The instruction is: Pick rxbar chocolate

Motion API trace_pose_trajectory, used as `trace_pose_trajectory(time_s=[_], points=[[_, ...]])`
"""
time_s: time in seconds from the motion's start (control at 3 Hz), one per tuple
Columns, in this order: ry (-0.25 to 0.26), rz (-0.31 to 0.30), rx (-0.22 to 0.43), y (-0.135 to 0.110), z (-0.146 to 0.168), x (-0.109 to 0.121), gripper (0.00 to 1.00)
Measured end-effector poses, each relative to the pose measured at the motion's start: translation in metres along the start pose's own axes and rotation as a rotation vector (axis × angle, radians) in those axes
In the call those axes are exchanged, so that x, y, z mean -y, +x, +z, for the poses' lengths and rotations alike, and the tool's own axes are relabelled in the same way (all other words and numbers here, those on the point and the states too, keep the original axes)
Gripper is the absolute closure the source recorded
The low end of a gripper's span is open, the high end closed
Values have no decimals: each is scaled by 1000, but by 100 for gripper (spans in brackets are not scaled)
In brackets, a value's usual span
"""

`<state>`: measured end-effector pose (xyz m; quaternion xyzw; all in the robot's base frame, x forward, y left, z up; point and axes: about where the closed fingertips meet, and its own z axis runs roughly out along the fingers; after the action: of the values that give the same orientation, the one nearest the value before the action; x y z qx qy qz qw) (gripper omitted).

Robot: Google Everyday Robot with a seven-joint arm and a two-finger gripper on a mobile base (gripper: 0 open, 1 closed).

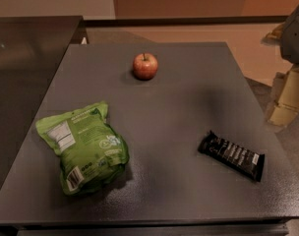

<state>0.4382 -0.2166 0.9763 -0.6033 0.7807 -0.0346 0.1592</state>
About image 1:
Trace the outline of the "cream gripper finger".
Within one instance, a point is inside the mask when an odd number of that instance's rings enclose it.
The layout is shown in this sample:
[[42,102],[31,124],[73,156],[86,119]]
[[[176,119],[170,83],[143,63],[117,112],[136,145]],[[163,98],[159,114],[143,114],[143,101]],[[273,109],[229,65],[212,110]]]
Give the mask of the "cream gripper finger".
[[266,44],[279,44],[283,34],[284,24],[278,25],[272,31],[268,32],[263,38],[263,42]]
[[275,74],[270,99],[268,122],[279,127],[288,126],[299,113],[299,65],[293,65],[285,74]]

